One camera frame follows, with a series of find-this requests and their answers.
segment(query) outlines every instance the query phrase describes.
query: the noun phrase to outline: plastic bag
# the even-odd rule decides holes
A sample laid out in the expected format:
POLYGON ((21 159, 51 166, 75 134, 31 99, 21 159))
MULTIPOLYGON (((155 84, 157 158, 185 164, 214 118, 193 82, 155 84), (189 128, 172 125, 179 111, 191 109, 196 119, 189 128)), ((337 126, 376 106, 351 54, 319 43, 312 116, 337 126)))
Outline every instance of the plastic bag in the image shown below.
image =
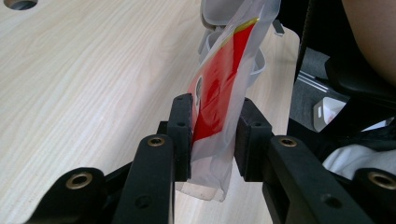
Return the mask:
POLYGON ((244 1, 205 57, 188 90, 193 97, 191 179, 178 190, 204 200, 225 199, 249 74, 279 5, 279 0, 244 1))

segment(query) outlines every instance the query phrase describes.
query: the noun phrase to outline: screw hole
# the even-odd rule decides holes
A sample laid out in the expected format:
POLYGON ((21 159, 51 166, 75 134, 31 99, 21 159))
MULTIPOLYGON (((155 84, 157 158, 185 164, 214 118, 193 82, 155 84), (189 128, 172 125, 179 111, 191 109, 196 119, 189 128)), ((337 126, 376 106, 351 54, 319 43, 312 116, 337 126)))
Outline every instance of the screw hole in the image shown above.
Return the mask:
POLYGON ((289 138, 281 138, 279 140, 279 142, 284 147, 296 147, 297 146, 297 143, 294 140, 289 139, 289 138))
POLYGON ((143 195, 134 200, 134 206, 138 209, 145 209, 151 205, 151 197, 143 195))
POLYGON ((379 172, 370 172, 369 179, 376 185, 384 189, 396 189, 396 181, 387 175, 379 172))
POLYGON ((37 5, 37 0, 4 0, 4 5, 13 10, 27 10, 37 5))
POLYGON ((82 172, 72 175, 66 182, 68 189, 82 189, 92 182, 92 175, 87 172, 82 172))
POLYGON ((159 147, 165 143, 165 140, 161 137, 152 137, 148 140, 148 145, 151 147, 159 147))
POLYGON ((324 194, 320 198, 324 203, 332 208, 340 208, 343 204, 336 198, 334 198, 331 194, 324 194))

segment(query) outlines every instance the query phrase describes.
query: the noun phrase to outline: chair armrest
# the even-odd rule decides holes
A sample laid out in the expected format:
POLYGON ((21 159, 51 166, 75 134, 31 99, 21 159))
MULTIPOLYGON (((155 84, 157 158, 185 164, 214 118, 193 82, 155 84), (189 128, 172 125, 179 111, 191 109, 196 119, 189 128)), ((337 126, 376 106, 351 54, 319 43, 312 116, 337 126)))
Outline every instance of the chair armrest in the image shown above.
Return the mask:
POLYGON ((325 63, 331 86, 340 93, 386 107, 396 107, 396 88, 388 84, 360 53, 334 55, 325 63))

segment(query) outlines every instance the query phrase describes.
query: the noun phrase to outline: black chair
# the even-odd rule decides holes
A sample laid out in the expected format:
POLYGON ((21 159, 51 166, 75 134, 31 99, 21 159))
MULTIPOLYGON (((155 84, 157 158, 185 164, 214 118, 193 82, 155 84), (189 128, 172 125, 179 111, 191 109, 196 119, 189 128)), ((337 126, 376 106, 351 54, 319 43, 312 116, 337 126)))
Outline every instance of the black chair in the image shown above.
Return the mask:
POLYGON ((282 1, 278 19, 302 39, 296 78, 309 47, 330 56, 325 63, 330 86, 350 97, 322 133, 353 136, 396 115, 396 88, 362 57, 341 0, 282 1))

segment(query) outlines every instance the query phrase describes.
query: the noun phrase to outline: wooden table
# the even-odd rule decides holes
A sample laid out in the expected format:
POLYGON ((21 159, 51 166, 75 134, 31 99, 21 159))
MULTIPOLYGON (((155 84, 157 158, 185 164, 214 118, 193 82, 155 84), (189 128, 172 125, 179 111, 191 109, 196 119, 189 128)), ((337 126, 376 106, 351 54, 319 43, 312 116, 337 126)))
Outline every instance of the wooden table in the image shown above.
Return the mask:
MULTIPOLYGON (((64 173, 105 174, 134 159, 198 68, 200 1, 0 3, 0 223, 21 223, 64 173)), ((271 28, 266 71, 248 91, 274 126, 288 124, 298 37, 271 28)), ((177 193, 176 223, 271 220, 261 185, 233 169, 224 203, 177 193)))

